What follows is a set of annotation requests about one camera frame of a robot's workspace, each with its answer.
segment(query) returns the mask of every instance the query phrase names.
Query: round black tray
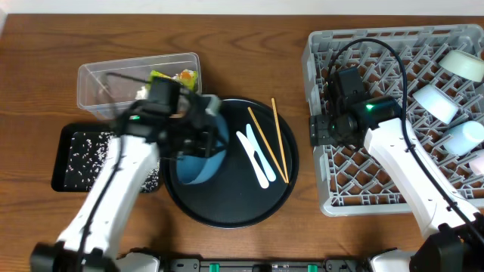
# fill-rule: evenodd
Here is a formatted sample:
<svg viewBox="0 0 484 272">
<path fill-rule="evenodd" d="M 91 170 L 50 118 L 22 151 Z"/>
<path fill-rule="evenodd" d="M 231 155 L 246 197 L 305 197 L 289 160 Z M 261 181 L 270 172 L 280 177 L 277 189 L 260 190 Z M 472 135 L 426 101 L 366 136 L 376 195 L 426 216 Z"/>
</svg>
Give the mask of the round black tray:
<svg viewBox="0 0 484 272">
<path fill-rule="evenodd" d="M 246 98 L 226 98 L 222 101 L 220 113 L 228 124 L 230 140 L 227 155 L 214 177 L 202 184 L 183 185 L 177 180 L 175 162 L 165 162 L 161 165 L 170 196 L 184 213 L 203 224 L 222 228 L 257 224 L 273 215 L 284 204 L 296 183 L 299 156 L 296 140 L 289 125 L 281 116 L 278 117 L 290 180 L 289 184 L 285 184 L 247 107 L 252 108 L 284 170 L 272 108 Z M 249 158 L 236 136 L 237 131 L 247 135 L 246 124 L 252 126 L 265 158 L 277 177 L 275 181 L 270 182 L 267 189 L 260 187 Z"/>
</svg>

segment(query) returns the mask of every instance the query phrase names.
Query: blue bowl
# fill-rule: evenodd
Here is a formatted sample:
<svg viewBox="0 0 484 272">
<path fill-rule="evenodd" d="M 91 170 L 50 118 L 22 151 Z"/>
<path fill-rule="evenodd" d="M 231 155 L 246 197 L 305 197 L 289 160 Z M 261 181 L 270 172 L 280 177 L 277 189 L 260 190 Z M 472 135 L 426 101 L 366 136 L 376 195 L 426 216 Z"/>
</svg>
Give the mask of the blue bowl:
<svg viewBox="0 0 484 272">
<path fill-rule="evenodd" d="M 216 117 L 219 135 L 228 143 L 228 127 L 225 119 L 221 115 Z M 200 158 L 195 156 L 181 156 L 176 162 L 176 174 L 181 184 L 200 184 L 208 181 L 219 170 L 225 158 L 226 150 L 217 153 L 210 158 Z"/>
</svg>

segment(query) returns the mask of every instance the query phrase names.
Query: white cup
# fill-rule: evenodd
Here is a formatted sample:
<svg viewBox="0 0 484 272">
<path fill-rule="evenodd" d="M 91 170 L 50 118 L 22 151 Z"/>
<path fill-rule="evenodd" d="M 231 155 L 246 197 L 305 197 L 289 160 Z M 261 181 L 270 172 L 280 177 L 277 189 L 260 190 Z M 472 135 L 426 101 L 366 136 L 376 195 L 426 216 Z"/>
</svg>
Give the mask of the white cup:
<svg viewBox="0 0 484 272">
<path fill-rule="evenodd" d="M 414 98 L 425 110 L 446 125 L 452 121 L 459 109 L 454 101 L 449 100 L 439 88 L 431 84 L 416 91 Z"/>
<path fill-rule="evenodd" d="M 449 129 L 443 136 L 447 134 L 451 134 L 453 138 L 445 142 L 444 148 L 451 154 L 462 156 L 484 141 L 484 125 L 467 121 Z"/>
<path fill-rule="evenodd" d="M 459 50 L 452 50 L 441 61 L 439 65 L 465 79 L 481 82 L 484 77 L 484 60 Z"/>
<path fill-rule="evenodd" d="M 484 150 L 476 151 L 477 158 L 469 162 L 469 167 L 476 175 L 484 175 Z"/>
</svg>

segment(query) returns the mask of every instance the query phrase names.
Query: light blue knife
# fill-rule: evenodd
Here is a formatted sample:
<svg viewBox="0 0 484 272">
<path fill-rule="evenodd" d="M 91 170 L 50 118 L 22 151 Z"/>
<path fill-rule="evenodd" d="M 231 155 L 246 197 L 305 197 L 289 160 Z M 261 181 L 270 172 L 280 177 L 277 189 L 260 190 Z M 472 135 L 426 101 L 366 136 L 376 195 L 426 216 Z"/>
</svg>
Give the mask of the light blue knife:
<svg viewBox="0 0 484 272">
<path fill-rule="evenodd" d="M 262 163 L 262 167 L 264 168 L 265 176 L 269 181 L 275 181 L 274 170 L 272 170 L 269 161 L 265 158 L 264 153 L 260 149 L 259 143 L 257 143 L 256 136 L 254 135 L 254 131 L 252 130 L 252 126 L 250 126 L 250 124 L 247 124 L 246 133 L 247 139 L 249 139 L 249 142 L 252 144 L 257 154 L 259 154 L 260 162 Z"/>
</svg>

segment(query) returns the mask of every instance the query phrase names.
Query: clear plastic container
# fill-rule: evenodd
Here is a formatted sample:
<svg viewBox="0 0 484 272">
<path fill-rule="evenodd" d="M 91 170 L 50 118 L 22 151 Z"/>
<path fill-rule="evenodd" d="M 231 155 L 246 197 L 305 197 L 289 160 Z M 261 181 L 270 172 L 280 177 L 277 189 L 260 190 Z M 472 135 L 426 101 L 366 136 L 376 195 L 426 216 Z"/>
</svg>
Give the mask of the clear plastic container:
<svg viewBox="0 0 484 272">
<path fill-rule="evenodd" d="M 174 76 L 185 69 L 197 71 L 196 90 L 200 94 L 202 90 L 200 61 L 195 53 L 84 64 L 79 68 L 77 77 L 77 106 L 82 110 L 90 111 L 98 119 L 112 119 L 114 117 L 112 103 L 117 112 L 127 109 L 135 101 L 137 91 L 141 90 L 144 84 L 110 76 L 107 80 L 110 86 L 108 93 L 101 83 L 101 77 L 105 73 L 114 72 L 148 80 L 153 70 L 167 76 Z"/>
</svg>

